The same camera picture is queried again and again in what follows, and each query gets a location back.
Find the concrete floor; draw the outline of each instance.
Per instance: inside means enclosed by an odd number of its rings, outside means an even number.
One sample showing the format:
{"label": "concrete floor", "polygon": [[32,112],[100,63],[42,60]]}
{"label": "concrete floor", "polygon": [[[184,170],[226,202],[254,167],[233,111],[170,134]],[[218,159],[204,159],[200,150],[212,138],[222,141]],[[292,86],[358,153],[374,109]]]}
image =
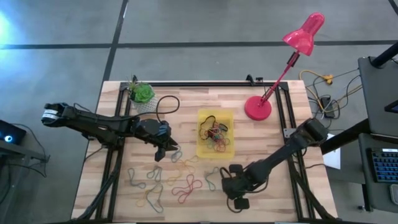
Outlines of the concrete floor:
{"label": "concrete floor", "polygon": [[[2,0],[0,48],[2,44],[18,45],[16,48],[30,44],[111,44],[122,3]],[[116,40],[279,42],[314,11],[326,16],[316,40],[394,40],[398,35],[398,17],[387,0],[130,0]],[[303,69],[338,75],[357,68],[357,58],[378,55],[388,48],[385,42],[347,44],[316,46],[311,57],[301,56],[285,79],[298,79]],[[0,95],[5,96],[0,105],[7,105],[2,106],[0,119],[30,126],[51,154],[46,179],[32,172],[24,176],[7,223],[61,222],[71,215],[87,141],[67,128],[44,127],[40,117],[45,103],[77,102],[94,110],[104,75],[110,80],[125,80],[131,73],[141,80],[242,80],[251,74],[275,80],[291,53],[286,46],[117,49],[111,70],[105,71],[108,57],[113,57],[109,48],[0,50]],[[332,86],[319,84],[320,94],[339,97],[357,74],[337,78]],[[313,78],[305,75],[306,84]],[[349,102],[331,129],[348,128],[367,116],[360,91]],[[26,144],[40,150],[29,136]],[[348,154],[356,153],[355,143],[348,148]],[[363,204],[361,186],[341,181],[335,170],[328,170],[328,175],[340,218],[396,222],[398,215],[394,213],[357,210]]]}

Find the yellow plastic container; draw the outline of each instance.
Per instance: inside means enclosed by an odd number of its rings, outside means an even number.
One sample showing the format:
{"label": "yellow plastic container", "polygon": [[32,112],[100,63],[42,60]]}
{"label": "yellow plastic container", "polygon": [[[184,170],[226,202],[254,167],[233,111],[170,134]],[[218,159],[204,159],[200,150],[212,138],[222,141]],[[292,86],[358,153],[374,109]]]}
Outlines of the yellow plastic container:
{"label": "yellow plastic container", "polygon": [[[211,115],[216,118],[217,123],[221,123],[228,128],[227,132],[221,132],[226,140],[226,146],[224,151],[217,151],[216,146],[214,146],[215,142],[211,138],[203,140],[206,138],[204,132],[213,126],[214,118],[208,118],[205,124],[201,124],[206,120],[207,117]],[[235,147],[233,111],[200,109],[198,112],[197,127],[197,156],[209,159],[232,159],[234,155]]]}

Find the lamp base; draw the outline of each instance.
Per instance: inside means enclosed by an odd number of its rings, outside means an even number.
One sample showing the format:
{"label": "lamp base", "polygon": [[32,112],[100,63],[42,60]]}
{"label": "lamp base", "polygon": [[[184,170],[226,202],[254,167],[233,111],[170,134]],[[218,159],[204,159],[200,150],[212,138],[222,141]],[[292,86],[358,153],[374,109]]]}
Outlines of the lamp base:
{"label": "lamp base", "polygon": [[262,106],[259,106],[261,96],[252,96],[244,104],[244,112],[246,115],[256,121],[262,121],[271,114],[271,103],[267,100]]}

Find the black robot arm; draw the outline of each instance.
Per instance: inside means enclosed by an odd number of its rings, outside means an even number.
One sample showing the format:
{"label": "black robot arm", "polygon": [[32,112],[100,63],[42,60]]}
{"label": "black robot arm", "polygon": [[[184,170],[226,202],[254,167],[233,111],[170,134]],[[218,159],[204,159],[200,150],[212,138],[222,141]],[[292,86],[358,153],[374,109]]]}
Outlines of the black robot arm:
{"label": "black robot arm", "polygon": [[159,162],[166,151],[177,150],[177,143],[171,138],[172,129],[168,122],[143,119],[138,116],[103,116],[78,110],[66,103],[46,104],[42,123],[48,127],[68,127],[88,138],[96,138],[106,147],[121,147],[122,139],[138,138],[158,147],[155,161]]}
{"label": "black robot arm", "polygon": [[268,158],[252,162],[245,168],[240,164],[230,165],[229,170],[224,167],[221,168],[223,192],[229,199],[234,200],[235,209],[248,209],[249,201],[243,198],[246,193],[258,193],[264,190],[265,187],[261,190],[257,189],[268,181],[269,174],[275,166],[301,149],[319,146],[327,139],[327,135],[328,130],[317,119],[306,120],[290,135],[286,144]]}

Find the blue keyboard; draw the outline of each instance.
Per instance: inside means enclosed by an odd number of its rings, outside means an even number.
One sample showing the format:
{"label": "blue keyboard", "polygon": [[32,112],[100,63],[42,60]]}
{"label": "blue keyboard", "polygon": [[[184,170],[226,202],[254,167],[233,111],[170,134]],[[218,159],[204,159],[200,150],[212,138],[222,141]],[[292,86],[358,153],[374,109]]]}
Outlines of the blue keyboard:
{"label": "blue keyboard", "polygon": [[373,176],[376,182],[398,183],[398,149],[372,148]]}

